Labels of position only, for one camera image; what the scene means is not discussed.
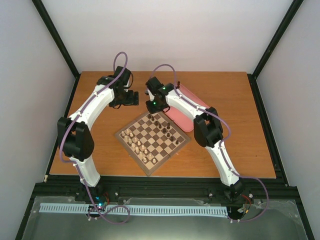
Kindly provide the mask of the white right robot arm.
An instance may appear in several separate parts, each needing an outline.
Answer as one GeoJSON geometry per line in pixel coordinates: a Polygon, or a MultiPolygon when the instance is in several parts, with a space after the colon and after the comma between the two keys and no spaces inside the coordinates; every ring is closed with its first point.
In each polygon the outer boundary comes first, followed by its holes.
{"type": "Polygon", "coordinates": [[[172,83],[162,84],[156,77],[146,82],[150,100],[146,101],[149,113],[175,108],[193,122],[194,139],[205,148],[211,156],[225,185],[225,199],[235,202],[244,190],[240,174],[234,167],[223,139],[222,119],[214,107],[204,107],[183,94],[172,83]]]}

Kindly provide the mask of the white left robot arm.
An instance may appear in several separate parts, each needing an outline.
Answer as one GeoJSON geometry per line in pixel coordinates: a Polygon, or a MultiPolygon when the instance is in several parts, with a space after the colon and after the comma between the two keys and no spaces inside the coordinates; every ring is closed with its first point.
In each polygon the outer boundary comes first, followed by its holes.
{"type": "Polygon", "coordinates": [[[139,105],[139,93],[130,89],[133,81],[130,70],[117,66],[112,75],[102,76],[97,81],[93,92],[77,111],[57,122],[59,157],[69,158],[78,171],[80,182],[88,186],[86,195],[95,202],[103,198],[104,188],[98,185],[101,176],[92,157],[95,143],[91,129],[106,107],[139,105]]]}

